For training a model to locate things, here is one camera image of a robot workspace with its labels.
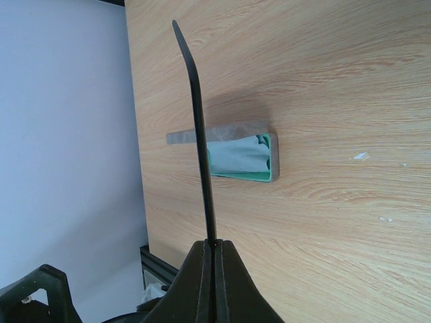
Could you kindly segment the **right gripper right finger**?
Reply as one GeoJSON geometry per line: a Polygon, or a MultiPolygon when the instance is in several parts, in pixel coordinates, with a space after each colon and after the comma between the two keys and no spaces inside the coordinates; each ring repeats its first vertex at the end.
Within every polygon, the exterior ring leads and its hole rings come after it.
{"type": "Polygon", "coordinates": [[[282,322],[260,294],[230,240],[215,246],[215,312],[217,322],[282,322]]]}

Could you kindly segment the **light blue cleaning cloth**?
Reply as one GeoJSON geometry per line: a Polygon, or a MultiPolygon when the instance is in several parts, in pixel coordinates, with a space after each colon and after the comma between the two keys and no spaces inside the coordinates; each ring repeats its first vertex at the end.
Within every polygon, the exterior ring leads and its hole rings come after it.
{"type": "Polygon", "coordinates": [[[212,174],[269,172],[270,149],[263,135],[207,144],[212,174]]]}

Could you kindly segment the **grey glasses case green lining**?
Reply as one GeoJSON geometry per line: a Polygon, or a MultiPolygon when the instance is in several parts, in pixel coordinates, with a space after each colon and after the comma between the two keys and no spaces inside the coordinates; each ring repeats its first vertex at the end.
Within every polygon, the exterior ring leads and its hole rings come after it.
{"type": "Polygon", "coordinates": [[[278,136],[267,121],[210,127],[205,135],[212,176],[264,183],[279,178],[278,136]]]}

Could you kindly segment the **dark round sunglasses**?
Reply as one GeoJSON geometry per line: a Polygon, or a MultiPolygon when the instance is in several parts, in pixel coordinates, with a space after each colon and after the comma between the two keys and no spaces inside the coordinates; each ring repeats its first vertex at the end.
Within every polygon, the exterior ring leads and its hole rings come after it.
{"type": "Polygon", "coordinates": [[[188,44],[183,36],[183,33],[176,22],[172,21],[172,27],[178,46],[182,53],[187,74],[189,77],[189,84],[191,89],[191,101],[193,107],[193,120],[195,125],[195,137],[197,144],[197,155],[199,161],[199,171],[201,177],[201,189],[203,194],[203,204],[205,209],[205,224],[207,232],[207,240],[210,246],[216,245],[217,231],[216,219],[213,205],[213,194],[211,186],[211,174],[209,171],[209,160],[207,153],[207,141],[205,132],[205,122],[203,116],[203,103],[201,97],[201,86],[199,82],[199,75],[196,68],[194,58],[188,47],[188,44]]]}

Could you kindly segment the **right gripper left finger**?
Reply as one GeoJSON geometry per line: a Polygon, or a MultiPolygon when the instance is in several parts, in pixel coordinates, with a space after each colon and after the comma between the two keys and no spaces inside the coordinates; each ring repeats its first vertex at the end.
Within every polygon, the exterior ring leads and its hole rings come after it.
{"type": "Polygon", "coordinates": [[[213,322],[212,251],[207,240],[195,242],[166,295],[146,322],[213,322]]]}

